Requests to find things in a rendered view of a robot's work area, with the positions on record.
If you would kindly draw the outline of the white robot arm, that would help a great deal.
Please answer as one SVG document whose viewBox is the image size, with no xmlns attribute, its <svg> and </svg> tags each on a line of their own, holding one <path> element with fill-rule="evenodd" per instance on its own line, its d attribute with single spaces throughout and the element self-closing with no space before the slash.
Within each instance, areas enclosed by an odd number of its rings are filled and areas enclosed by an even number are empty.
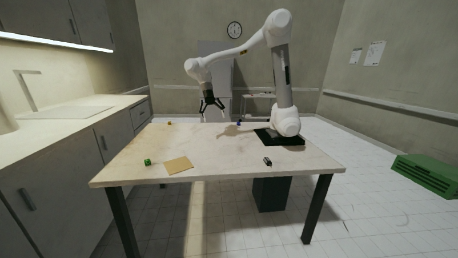
<svg viewBox="0 0 458 258">
<path fill-rule="evenodd" d="M 299 118 L 298 108 L 293 105 L 292 101 L 288 50 L 288 44 L 291 40 L 292 15 L 286 9 L 275 10 L 268 16 L 264 26 L 245 44 L 237 48 L 214 53 L 204 58 L 198 57 L 186 60 L 184 69 L 190 77 L 200 83 L 202 92 L 206 90 L 213 91 L 209 70 L 212 64 L 218 61 L 241 57 L 268 45 L 271 49 L 277 102 L 272 106 L 270 129 L 266 129 L 266 131 L 271 138 L 293 137 L 300 132 L 302 124 Z"/>
</svg>

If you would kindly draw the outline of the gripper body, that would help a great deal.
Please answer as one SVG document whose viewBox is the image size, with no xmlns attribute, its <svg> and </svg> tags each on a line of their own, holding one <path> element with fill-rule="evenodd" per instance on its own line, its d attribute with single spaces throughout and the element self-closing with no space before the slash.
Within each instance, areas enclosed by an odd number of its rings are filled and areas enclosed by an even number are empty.
<svg viewBox="0 0 458 258">
<path fill-rule="evenodd" d="M 205 102 L 205 103 L 207 103 L 208 100 L 210 100 L 209 103 L 208 103 L 208 105 L 213 105 L 213 104 L 214 104 L 214 102 L 211 101 L 212 99 L 215 101 L 214 93 L 213 93 L 212 90 L 206 90 L 206 91 L 204 91 L 204 92 L 203 92 L 203 95 L 204 95 L 204 102 Z"/>
</svg>

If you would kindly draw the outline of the tan flat mat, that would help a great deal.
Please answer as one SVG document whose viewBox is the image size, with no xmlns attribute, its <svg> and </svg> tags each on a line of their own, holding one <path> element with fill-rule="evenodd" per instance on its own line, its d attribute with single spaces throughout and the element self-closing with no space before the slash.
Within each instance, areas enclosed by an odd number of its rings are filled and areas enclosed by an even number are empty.
<svg viewBox="0 0 458 258">
<path fill-rule="evenodd" d="M 186 156 L 163 162 L 169 176 L 179 172 L 194 168 Z"/>
</svg>

